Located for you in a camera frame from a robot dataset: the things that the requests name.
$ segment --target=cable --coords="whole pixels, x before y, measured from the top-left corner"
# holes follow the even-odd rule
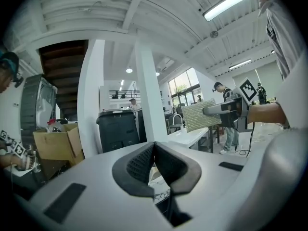
[[[246,157],[248,157],[248,155],[249,155],[249,153],[251,151],[251,141],[252,141],[252,136],[254,134],[254,130],[255,130],[255,123],[253,123],[252,132],[251,132],[251,135],[250,135],[249,149],[248,150],[236,151],[236,152],[240,152],[241,156],[245,156],[246,155]]]

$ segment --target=window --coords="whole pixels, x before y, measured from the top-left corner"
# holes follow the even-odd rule
[[[199,80],[198,80],[196,71],[193,68],[188,69],[186,72],[187,72],[189,81],[191,83],[191,86],[195,86],[195,85],[199,84]]]
[[[196,71],[193,68],[188,69],[183,74],[169,82],[170,93],[173,101],[173,106],[178,106],[180,103],[191,105],[197,102],[198,95],[201,93],[201,88]]]
[[[174,79],[169,82],[169,87],[170,87],[171,95],[177,94],[177,88],[175,86]]]
[[[178,92],[183,92],[187,88],[191,87],[186,72],[184,72],[180,76],[176,77],[174,80],[175,80],[175,83],[177,85],[177,91]]]

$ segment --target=white table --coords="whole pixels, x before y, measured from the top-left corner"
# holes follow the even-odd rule
[[[169,134],[168,141],[189,148],[193,144],[197,143],[207,132],[208,128],[201,128],[187,133],[186,128],[184,128],[184,131],[180,130]]]

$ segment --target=black trash bin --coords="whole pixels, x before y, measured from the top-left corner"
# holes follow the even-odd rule
[[[106,110],[99,113],[103,153],[139,144],[135,116],[131,110]]]

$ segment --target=textured panel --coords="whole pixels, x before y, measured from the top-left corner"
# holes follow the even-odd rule
[[[209,101],[182,107],[187,132],[221,123],[219,115],[205,116],[202,112],[204,108],[213,105],[215,105],[215,100],[211,99]]]

